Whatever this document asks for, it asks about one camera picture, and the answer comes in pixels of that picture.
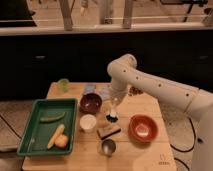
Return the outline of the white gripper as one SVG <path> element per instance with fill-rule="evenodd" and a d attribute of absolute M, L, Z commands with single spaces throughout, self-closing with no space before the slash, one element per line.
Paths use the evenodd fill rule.
<path fill-rule="evenodd" d="M 127 95 L 126 90 L 115 90 L 112 87 L 109 88 L 110 101 L 113 106 L 118 106 L 122 103 L 123 99 Z"/>

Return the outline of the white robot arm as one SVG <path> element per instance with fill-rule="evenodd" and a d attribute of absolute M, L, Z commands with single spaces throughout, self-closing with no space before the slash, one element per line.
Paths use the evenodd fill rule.
<path fill-rule="evenodd" d="M 132 85 L 194 118 L 199 125 L 191 171 L 213 171 L 213 93 L 141 72 L 136 67 L 137 60 L 131 54 L 108 64 L 111 98 L 117 98 L 120 104 L 127 94 L 127 86 Z"/>

